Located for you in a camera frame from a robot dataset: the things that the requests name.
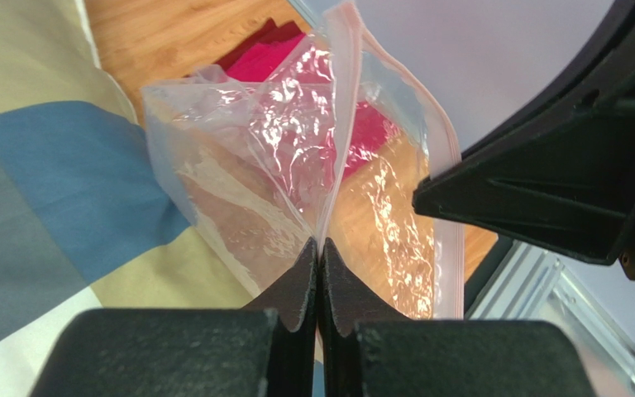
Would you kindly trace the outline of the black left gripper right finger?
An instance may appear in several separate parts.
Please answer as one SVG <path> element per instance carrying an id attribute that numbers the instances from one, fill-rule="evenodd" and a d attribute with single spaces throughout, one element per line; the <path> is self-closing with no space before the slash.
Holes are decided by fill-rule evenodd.
<path id="1" fill-rule="evenodd" d="M 543 321 L 414 320 L 346 265 L 320 260 L 318 326 L 328 396 L 591 396 L 570 339 Z"/>

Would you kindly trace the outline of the clear zip top bag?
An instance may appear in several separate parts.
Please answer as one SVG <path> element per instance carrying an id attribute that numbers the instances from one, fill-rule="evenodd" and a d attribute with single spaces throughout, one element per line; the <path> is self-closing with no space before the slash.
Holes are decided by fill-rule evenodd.
<path id="1" fill-rule="evenodd" d="M 249 294 L 313 239 L 319 251 L 334 242 L 400 313 L 462 317 L 464 228 L 411 204 L 419 181 L 461 161 L 457 135 L 353 2 L 265 77 L 209 65 L 142 98 L 155 177 Z"/>

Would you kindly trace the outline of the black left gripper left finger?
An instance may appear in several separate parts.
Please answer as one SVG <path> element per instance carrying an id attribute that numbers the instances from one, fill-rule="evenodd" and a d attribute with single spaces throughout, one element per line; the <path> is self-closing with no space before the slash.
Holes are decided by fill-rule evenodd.
<path id="1" fill-rule="evenodd" d="M 240 309 L 93 309 L 61 333 L 34 396 L 309 396 L 318 244 Z"/>

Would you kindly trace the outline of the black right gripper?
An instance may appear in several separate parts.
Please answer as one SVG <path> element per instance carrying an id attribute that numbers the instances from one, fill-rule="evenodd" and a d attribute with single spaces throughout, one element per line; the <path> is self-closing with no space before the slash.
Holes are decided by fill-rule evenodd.
<path id="1" fill-rule="evenodd" d="M 603 117 L 635 117 L 635 24 L 597 67 L 554 107 L 468 160 L 479 155 L 497 155 L 507 147 L 521 145 L 577 122 Z M 635 280 L 635 244 L 615 261 L 621 263 L 630 280 Z"/>

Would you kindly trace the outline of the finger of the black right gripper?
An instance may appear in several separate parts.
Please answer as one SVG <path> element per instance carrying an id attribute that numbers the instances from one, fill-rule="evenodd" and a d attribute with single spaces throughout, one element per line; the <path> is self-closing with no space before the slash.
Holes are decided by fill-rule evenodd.
<path id="1" fill-rule="evenodd" d="M 635 117 L 577 122 L 423 181 L 416 213 L 593 264 L 635 244 Z"/>

